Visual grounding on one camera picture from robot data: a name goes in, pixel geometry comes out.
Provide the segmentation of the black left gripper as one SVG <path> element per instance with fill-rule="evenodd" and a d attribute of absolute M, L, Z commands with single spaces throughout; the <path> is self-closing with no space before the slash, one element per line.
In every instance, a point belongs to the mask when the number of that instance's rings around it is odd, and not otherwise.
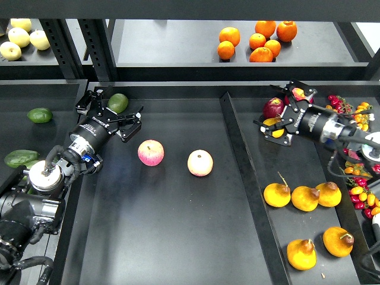
<path fill-rule="evenodd" d="M 76 102 L 78 114 L 86 115 L 70 132 L 72 142 L 80 145 L 87 153 L 97 153 L 112 136 L 117 135 L 127 143 L 141 127 L 141 106 L 136 113 L 118 115 L 105 109 L 106 101 L 112 95 L 113 87 L 100 87 L 94 91 L 87 90 Z"/>

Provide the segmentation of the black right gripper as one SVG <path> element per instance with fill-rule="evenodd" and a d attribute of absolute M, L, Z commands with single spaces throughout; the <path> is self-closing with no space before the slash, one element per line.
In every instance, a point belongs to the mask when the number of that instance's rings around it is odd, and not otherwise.
<path fill-rule="evenodd" d="M 327 139 L 336 140 L 341 134 L 338 115 L 329 109 L 313 103 L 317 90 L 298 81 L 291 80 L 284 87 L 270 85 L 284 94 L 284 108 L 281 117 L 253 120 L 264 134 L 264 139 L 282 146 L 290 146 L 292 135 L 300 135 L 321 143 Z"/>

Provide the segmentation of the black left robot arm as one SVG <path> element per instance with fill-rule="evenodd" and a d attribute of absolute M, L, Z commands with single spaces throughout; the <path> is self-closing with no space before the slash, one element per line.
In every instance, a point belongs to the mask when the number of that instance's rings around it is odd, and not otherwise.
<path fill-rule="evenodd" d="M 53 259 L 23 258 L 24 251 L 44 235 L 58 234 L 74 181 L 102 169 L 100 149 L 115 135 L 126 143 L 141 129 L 141 111 L 113 110 L 111 95 L 111 87 L 86 91 L 75 107 L 80 117 L 70 144 L 54 146 L 31 167 L 19 165 L 1 185 L 1 284 L 17 284 L 21 271 L 31 267 L 42 269 L 37 283 L 48 284 Z"/>

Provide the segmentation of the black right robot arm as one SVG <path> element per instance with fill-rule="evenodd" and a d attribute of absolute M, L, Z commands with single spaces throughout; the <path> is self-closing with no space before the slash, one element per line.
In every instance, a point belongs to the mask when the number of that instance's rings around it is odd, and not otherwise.
<path fill-rule="evenodd" d="M 258 182 L 266 186 L 281 173 L 291 187 L 315 186 L 335 182 L 341 190 L 341 202 L 332 208 L 319 206 L 311 212 L 292 205 L 270 208 L 269 215 L 282 252 L 293 239 L 312 238 L 316 242 L 317 263 L 307 271 L 287 266 L 293 284 L 378 284 L 379 239 L 371 223 L 360 216 L 349 198 L 341 172 L 348 148 L 357 153 L 368 169 L 379 163 L 379 133 L 360 130 L 347 115 L 324 110 L 325 95 L 330 86 L 295 86 L 314 92 L 315 103 L 307 111 L 294 114 L 287 143 L 273 141 L 254 127 L 250 149 Z M 331 226 L 340 226 L 354 236 L 353 250 L 347 257 L 330 254 L 322 242 L 322 234 Z"/>

